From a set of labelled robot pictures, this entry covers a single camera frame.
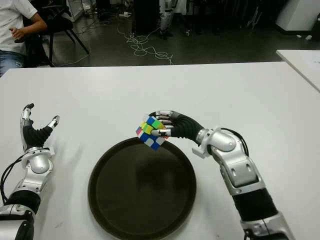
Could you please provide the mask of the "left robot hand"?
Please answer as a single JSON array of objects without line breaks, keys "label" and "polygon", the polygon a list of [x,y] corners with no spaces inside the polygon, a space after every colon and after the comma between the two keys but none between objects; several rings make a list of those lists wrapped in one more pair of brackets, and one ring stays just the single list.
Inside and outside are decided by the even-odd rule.
[{"label": "left robot hand", "polygon": [[34,106],[33,103],[27,104],[23,108],[20,118],[20,135],[25,152],[32,148],[42,148],[60,122],[60,117],[56,115],[45,127],[35,129],[33,127],[34,121],[31,119],[31,110]]}]

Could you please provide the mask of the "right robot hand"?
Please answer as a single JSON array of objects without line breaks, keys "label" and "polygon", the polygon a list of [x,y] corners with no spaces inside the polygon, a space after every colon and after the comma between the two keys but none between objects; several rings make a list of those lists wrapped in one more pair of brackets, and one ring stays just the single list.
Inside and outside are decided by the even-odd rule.
[{"label": "right robot hand", "polygon": [[174,110],[157,110],[150,113],[149,116],[155,117],[165,126],[164,129],[152,130],[152,135],[163,138],[186,138],[195,142],[197,145],[201,144],[197,140],[197,136],[204,127],[193,118]]}]

